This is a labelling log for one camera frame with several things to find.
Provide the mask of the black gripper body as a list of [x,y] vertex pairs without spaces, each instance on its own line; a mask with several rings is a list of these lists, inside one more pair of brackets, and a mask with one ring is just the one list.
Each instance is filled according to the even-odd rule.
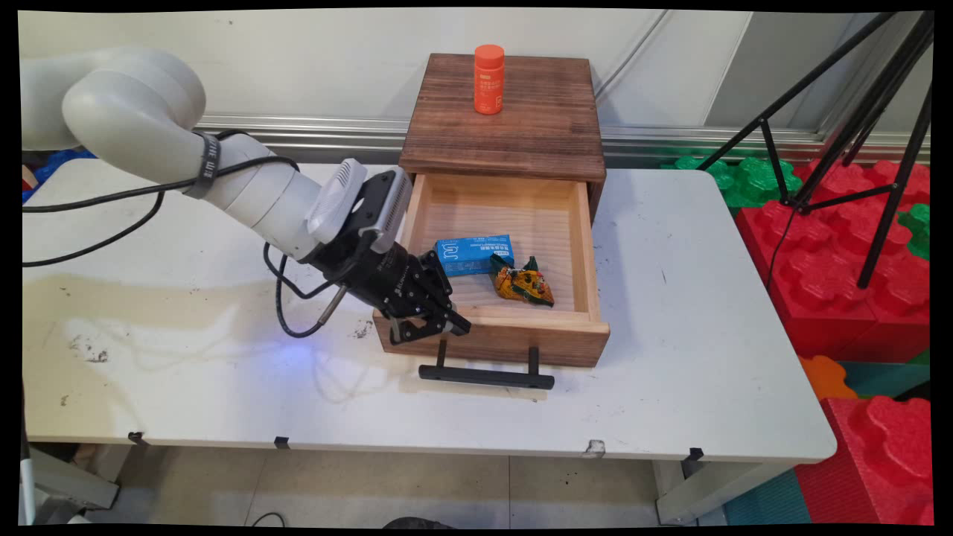
[[387,253],[377,253],[366,240],[345,237],[313,250],[304,264],[388,318],[455,315],[452,286],[433,250],[413,255],[395,242]]

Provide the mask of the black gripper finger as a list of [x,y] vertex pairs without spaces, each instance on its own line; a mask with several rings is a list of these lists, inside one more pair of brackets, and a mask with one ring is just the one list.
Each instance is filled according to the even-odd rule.
[[452,301],[431,301],[429,304],[429,335],[450,333],[463,336],[470,333],[471,323],[457,312]]
[[388,342],[401,345],[416,340],[432,338],[442,333],[442,322],[432,316],[412,316],[412,318],[390,318]]

